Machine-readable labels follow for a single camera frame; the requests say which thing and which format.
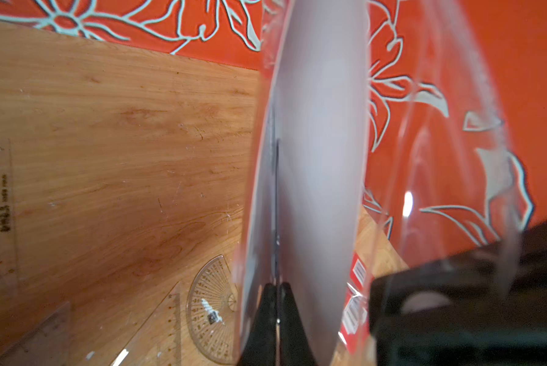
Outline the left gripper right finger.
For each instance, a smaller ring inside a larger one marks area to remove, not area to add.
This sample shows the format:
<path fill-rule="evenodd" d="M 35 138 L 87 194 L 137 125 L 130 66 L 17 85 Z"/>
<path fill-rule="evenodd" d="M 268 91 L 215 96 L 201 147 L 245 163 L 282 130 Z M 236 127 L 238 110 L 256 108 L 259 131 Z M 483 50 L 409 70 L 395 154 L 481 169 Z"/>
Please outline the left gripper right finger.
<path fill-rule="evenodd" d="M 280 364 L 317 365 L 304 331 L 291 286 L 284 282 L 279 290 Z"/>

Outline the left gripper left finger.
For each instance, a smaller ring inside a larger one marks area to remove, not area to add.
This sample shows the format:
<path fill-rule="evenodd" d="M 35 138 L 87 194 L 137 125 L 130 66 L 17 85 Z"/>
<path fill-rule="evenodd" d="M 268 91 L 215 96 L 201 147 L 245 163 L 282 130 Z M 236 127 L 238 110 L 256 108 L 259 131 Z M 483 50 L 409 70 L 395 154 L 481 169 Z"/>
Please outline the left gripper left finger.
<path fill-rule="evenodd" d="M 237 365 L 275 366 L 277 347 L 276 327 L 277 288 L 275 285 L 266 284 L 261 293 L 255 322 Z"/>

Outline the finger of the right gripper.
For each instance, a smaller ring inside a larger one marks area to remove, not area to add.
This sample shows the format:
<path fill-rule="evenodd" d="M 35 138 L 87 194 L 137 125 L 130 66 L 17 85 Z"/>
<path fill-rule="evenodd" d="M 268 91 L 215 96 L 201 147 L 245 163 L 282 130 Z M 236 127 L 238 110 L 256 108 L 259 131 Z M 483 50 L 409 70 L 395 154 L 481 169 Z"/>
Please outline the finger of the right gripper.
<path fill-rule="evenodd" d="M 379 365 L 547 365 L 547 221 L 502 244 L 372 281 L 369 331 Z"/>

